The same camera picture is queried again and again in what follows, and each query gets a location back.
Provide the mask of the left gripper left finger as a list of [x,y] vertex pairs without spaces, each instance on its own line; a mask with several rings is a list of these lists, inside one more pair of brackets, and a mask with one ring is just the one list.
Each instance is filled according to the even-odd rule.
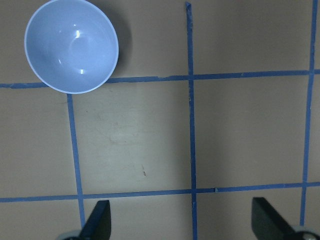
[[99,200],[78,235],[79,240],[109,240],[112,231],[109,200]]

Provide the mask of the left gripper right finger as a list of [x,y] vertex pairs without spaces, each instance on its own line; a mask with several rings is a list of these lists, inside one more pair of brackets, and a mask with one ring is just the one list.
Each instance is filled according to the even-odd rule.
[[288,240],[296,231],[264,197],[253,197],[251,229],[258,240]]

